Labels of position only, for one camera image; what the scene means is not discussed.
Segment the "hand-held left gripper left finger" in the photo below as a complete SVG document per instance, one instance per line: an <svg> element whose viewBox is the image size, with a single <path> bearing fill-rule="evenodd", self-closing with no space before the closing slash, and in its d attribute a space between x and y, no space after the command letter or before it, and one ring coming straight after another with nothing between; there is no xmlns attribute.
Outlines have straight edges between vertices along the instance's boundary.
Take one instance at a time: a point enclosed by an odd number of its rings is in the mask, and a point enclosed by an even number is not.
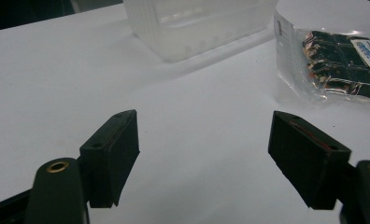
<svg viewBox="0 0 370 224"><path fill-rule="evenodd" d="M90 207L118 205L140 152L136 111L131 109L113 115L79 151L78 161Z"/></svg>

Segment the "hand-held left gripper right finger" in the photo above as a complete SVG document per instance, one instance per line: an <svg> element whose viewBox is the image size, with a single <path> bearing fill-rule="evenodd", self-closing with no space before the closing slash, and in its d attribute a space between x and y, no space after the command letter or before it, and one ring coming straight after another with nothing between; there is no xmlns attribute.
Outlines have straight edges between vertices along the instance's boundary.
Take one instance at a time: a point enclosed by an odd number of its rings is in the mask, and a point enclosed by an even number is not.
<svg viewBox="0 0 370 224"><path fill-rule="evenodd" d="M268 153L307 206L334 208L339 177L349 164L349 148L308 121L276 111Z"/></svg>

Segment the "translucent plastic container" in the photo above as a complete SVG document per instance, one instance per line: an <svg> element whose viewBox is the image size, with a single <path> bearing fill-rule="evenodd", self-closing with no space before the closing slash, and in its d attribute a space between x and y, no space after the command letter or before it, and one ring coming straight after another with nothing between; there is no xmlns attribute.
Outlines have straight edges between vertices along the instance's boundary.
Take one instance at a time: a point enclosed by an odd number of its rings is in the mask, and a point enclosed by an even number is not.
<svg viewBox="0 0 370 224"><path fill-rule="evenodd" d="M179 62L264 30L278 0L122 0L136 34Z"/></svg>

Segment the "clear bag of dark packets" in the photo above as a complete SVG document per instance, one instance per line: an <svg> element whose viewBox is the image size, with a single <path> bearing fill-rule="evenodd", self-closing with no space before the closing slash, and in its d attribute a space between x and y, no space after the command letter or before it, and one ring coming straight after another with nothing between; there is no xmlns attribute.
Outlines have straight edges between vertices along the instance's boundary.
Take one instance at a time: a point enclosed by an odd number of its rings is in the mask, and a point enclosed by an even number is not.
<svg viewBox="0 0 370 224"><path fill-rule="evenodd" d="M298 29L274 15L277 68L296 94L313 101L370 101L370 35Z"/></svg>

